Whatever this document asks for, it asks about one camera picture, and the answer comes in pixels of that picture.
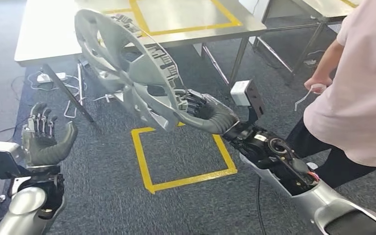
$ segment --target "power strip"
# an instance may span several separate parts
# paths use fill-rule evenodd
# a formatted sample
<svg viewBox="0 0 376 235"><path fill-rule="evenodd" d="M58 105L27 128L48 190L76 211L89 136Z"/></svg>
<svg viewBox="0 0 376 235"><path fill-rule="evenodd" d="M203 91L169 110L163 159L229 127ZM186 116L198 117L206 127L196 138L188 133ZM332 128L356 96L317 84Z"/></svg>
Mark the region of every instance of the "power strip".
<svg viewBox="0 0 376 235"><path fill-rule="evenodd" d="M59 78L61 81L67 80L67 75L66 75L65 72L58 72L58 73L56 73L56 75L58 76L58 78ZM38 83L47 83L47 82L52 82L52 80L51 80L51 78L48 76L48 74L41 73L41 74L38 75L38 77L37 77L37 82L38 82Z"/></svg>

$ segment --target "metal stand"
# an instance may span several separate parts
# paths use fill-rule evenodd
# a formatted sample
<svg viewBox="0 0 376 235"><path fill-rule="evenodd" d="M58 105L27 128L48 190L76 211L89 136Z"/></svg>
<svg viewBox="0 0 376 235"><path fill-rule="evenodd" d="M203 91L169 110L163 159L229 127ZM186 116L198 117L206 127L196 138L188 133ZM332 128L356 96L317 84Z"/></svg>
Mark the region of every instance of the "metal stand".
<svg viewBox="0 0 376 235"><path fill-rule="evenodd" d="M82 104L83 103L83 86L82 86L82 80L81 80L81 65L78 64L78 78L79 78L79 87L80 87L80 102L75 99L75 97L72 95L72 93L67 89L67 87L64 85L64 83L58 78L58 76L55 74L55 72L51 69L51 67L48 64L43 65L44 72L51 78L51 80L55 83L55 85L60 88L62 92L64 92L71 103L74 104L74 106L84 115L84 117L89 122L94 122L92 116L87 112L87 110L84 108Z"/></svg>
<svg viewBox="0 0 376 235"><path fill-rule="evenodd" d="M240 47L238 48L237 57L235 58L235 62L234 62L233 70L231 72L230 79L228 79L226 75L223 73L219 64L214 59L214 56L211 54L210 50L208 49L206 43L201 44L201 58L205 58L205 55L207 55L210 58L212 65L215 67L217 72L223 78L224 82L228 86L233 86L235 79L237 77L237 74L238 74L238 70L240 69L240 64L241 64L241 61L243 60L244 52L246 51L248 41L249 41L248 37L241 39Z"/></svg>
<svg viewBox="0 0 376 235"><path fill-rule="evenodd" d="M233 71L231 72L230 86L233 86L235 82L235 78L237 77L238 70L240 69L241 61L243 60L244 52L246 51L247 43L249 41L249 38L242 38L240 42L240 47L238 48L237 57L235 58Z"/></svg>
<svg viewBox="0 0 376 235"><path fill-rule="evenodd" d="M325 27L327 26L327 23L326 22L321 22L318 26L318 28L316 29L315 33L313 34L313 36L310 38L309 42L307 43L304 51L302 52L301 56L299 56L299 59L298 61L296 61L296 64L295 66L293 67L293 71L292 71L292 74L296 74L299 69L301 68L307 54L309 53L309 51L311 50L313 44L315 43L315 41L318 39L319 37L319 34L321 34L321 32L325 29Z"/></svg>
<svg viewBox="0 0 376 235"><path fill-rule="evenodd" d="M270 7L271 7L271 3L273 2L273 0L270 0L269 3L268 3L268 6L264 12L264 15L263 15L263 18L261 20L261 22L264 24L267 20L267 17L269 15L269 11L270 11ZM321 32L325 29L325 27L328 25L329 23L329 20L328 18L322 18L322 21L319 22L319 23L312 23L312 24L304 24L304 25L296 25L296 26L287 26L287 27L278 27L278 28L269 28L267 29L267 32L274 32L274 31L283 31L283 30L290 30L290 29L300 29L300 28L310 28L310 27L317 27L316 28L316 31L315 33L313 34L313 36L310 38L308 44L306 45L304 51L301 53L301 55L299 56L298 60L296 61L295 65L293 67L291 67L290 65L288 65L276 52L273 48L271 48L269 46L269 44L267 42L265 42L261 37L256 37L256 40L254 41L253 43L253 48L257 48L259 46L259 44L263 44L263 46L269 50L269 52L276 57L276 59L287 69L289 70L289 72L291 72L292 74L292 77L297 74L297 72L299 71L299 69L302 67L302 64L307 56L307 54L309 53L309 51L311 50L311 48L313 47L314 43L316 42L316 40L318 39L319 35L321 34Z"/></svg>

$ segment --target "pink shirt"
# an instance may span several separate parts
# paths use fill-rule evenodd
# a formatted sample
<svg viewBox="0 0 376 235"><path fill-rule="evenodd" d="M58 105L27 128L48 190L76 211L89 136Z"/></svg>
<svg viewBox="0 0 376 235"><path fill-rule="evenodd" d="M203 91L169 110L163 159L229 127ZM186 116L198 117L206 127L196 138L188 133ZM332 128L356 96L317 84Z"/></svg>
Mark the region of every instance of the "pink shirt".
<svg viewBox="0 0 376 235"><path fill-rule="evenodd" d="M336 39L344 51L335 79L306 108L305 126L352 161L376 166L376 0L346 17Z"/></svg>

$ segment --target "yellow tape square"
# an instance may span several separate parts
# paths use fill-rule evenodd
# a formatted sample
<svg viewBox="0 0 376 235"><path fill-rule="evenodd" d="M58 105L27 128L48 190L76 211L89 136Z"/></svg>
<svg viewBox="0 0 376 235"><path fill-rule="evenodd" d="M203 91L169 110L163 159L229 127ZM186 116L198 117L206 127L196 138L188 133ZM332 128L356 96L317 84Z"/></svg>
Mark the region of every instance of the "yellow tape square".
<svg viewBox="0 0 376 235"><path fill-rule="evenodd" d="M131 131L131 134L132 134L133 144L135 145L136 156L138 158L139 167L141 169L143 184L145 185L145 188L152 194L155 194L156 191L167 189L167 188L174 188L174 187L179 187L183 185L198 183L198 182L211 180L211 179L237 173L237 168L235 167L234 162L231 159L230 154L228 153L223 143L223 140L221 139L219 135L212 135L215 143L217 144L218 150L220 151L221 156L223 157L224 162L227 165L227 169L219 170L219 171L215 171L215 172L211 172L207 174L192 176L188 178L183 178L179 180L164 182L160 184L153 184L152 179L149 174L149 169L146 163L145 154L143 152L141 138L139 136L139 134L141 133L146 133L146 132L151 132L151 131L155 131L155 129L151 127L144 127L144 128L133 129Z"/></svg>
<svg viewBox="0 0 376 235"><path fill-rule="evenodd" d="M155 35L162 35L162 34L170 34L170 33L180 33L180 32L190 32L190 31L197 31L197 30L205 30L205 29L214 29L214 28L226 28L226 27L233 27L233 26L241 26L243 25L241 21L239 21L227 8L224 7L218 0L210 0L214 6L228 19L228 23L219 23L219 24L212 24L212 25L205 25L205 26L195 26L195 27L186 27L186 28L178 28L178 29L170 29L170 30L163 30L163 31L150 31L149 27L146 23L145 17L142 14L142 11L138 5L138 0L129 0L130 7L135 14L135 19L138 22L140 28L147 32L148 34L155 36Z"/></svg>

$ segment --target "exposed robot wiring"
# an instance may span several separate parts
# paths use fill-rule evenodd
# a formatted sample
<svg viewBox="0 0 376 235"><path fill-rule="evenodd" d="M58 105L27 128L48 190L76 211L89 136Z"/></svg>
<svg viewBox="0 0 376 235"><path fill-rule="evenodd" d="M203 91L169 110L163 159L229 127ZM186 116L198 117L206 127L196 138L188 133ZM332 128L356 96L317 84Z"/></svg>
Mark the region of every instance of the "exposed robot wiring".
<svg viewBox="0 0 376 235"><path fill-rule="evenodd" d="M266 235L266 229L264 228L263 218L261 217L261 208L260 208L260 182L261 178L258 178L257 181L257 213L258 213L258 222L260 224L261 234Z"/></svg>

